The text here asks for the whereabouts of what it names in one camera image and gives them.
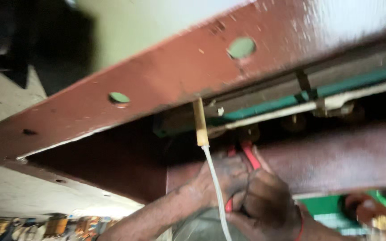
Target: red painted steel beam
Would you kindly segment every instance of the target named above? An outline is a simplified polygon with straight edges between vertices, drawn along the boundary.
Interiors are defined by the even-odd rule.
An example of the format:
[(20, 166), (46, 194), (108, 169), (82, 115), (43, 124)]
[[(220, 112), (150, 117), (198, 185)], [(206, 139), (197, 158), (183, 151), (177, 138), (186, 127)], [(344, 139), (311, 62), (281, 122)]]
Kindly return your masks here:
[[(232, 60), (226, 49), (240, 36), (253, 38), (256, 51)], [(258, 0), (240, 6), (3, 120), (0, 164), (383, 36), (386, 1)], [(113, 91), (131, 103), (111, 104)]]
[[(386, 187), (386, 123), (335, 130), (258, 148), (294, 194)], [(196, 176), (202, 164), (169, 168), (166, 191)]]

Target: rusty metal beam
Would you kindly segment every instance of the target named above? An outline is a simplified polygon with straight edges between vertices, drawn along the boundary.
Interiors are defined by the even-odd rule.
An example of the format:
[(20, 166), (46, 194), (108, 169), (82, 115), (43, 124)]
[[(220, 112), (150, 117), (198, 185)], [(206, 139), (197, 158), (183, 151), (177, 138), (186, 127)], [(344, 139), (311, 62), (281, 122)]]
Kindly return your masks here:
[[(256, 51), (234, 60), (226, 49), (240, 36), (253, 38)], [(0, 165), (383, 36), (386, 1), (258, 0), (240, 6), (3, 120)], [(126, 108), (108, 101), (114, 91), (131, 99)]]
[[(294, 194), (386, 187), (386, 122), (259, 146)], [(202, 162), (168, 169), (167, 192), (194, 177)]]

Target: hand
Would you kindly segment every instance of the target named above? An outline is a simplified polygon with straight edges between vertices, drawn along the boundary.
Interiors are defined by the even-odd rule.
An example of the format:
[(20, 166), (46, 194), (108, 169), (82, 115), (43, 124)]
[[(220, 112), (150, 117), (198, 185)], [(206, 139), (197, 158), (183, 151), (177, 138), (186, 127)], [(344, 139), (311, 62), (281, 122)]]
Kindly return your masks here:
[[(239, 210), (248, 184), (248, 166), (239, 156), (214, 158), (213, 163), (224, 204), (233, 196), (234, 210)], [(208, 162), (205, 162), (202, 166), (198, 176), (193, 180), (193, 185), (202, 192), (205, 206), (218, 206), (217, 194), (215, 193)]]
[(268, 164), (254, 149), (257, 159), (265, 169), (251, 173), (244, 209), (250, 215), (230, 213), (227, 219), (250, 240), (294, 240), (297, 238), (302, 218), (294, 204), (288, 185), (273, 174)]

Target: wire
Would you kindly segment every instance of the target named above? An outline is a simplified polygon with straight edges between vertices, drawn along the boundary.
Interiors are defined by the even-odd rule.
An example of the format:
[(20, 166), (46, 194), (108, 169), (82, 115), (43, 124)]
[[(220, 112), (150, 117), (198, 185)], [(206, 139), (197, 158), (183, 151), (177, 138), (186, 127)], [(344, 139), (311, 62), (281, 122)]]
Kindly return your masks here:
[(217, 193), (218, 212), (220, 213), (220, 221), (222, 226), (222, 232), (227, 241), (232, 241), (230, 236), (229, 227), (227, 226), (226, 212), (224, 210), (224, 202), (222, 200), (222, 193), (220, 184), (218, 183), (217, 173), (215, 173), (214, 164), (212, 163), (211, 154), (209, 153), (209, 145), (202, 146), (202, 150), (205, 152), (206, 159), (208, 160), (209, 169), (211, 171), (212, 181), (214, 182), (215, 192)]

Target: white cable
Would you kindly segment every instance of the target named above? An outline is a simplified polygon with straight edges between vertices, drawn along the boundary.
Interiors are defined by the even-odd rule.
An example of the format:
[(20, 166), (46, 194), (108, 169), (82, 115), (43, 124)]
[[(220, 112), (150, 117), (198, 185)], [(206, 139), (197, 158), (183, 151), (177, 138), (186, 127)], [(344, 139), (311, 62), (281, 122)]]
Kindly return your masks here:
[(212, 181), (214, 182), (215, 192), (217, 193), (218, 211), (220, 213), (222, 232), (224, 233), (224, 236), (226, 237), (227, 241), (232, 241), (232, 237), (229, 233), (229, 227), (227, 226), (226, 212), (224, 210), (225, 205), (222, 200), (220, 184), (218, 183), (217, 173), (215, 173), (214, 164), (212, 163), (211, 154), (209, 153), (209, 146), (202, 146), (202, 149), (205, 152), (206, 159), (208, 160), (209, 169), (211, 170)]

